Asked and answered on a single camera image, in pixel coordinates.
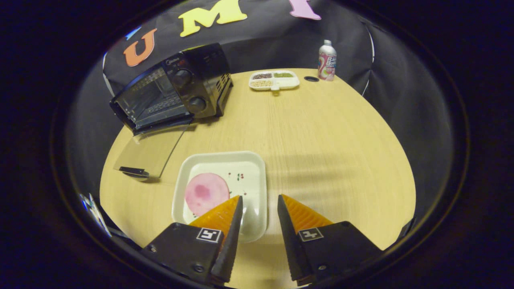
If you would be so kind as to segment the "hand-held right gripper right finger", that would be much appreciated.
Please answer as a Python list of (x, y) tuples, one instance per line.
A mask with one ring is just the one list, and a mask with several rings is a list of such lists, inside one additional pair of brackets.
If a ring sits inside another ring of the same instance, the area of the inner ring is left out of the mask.
[(351, 222), (332, 222), (285, 194), (277, 213), (291, 279), (299, 286), (345, 277), (383, 252)]

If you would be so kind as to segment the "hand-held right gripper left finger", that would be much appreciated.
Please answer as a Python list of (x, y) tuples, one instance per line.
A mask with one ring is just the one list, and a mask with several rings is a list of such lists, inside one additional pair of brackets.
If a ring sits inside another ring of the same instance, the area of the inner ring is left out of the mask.
[(190, 224), (174, 222), (140, 252), (174, 274), (222, 286), (233, 270), (243, 207), (237, 195)]

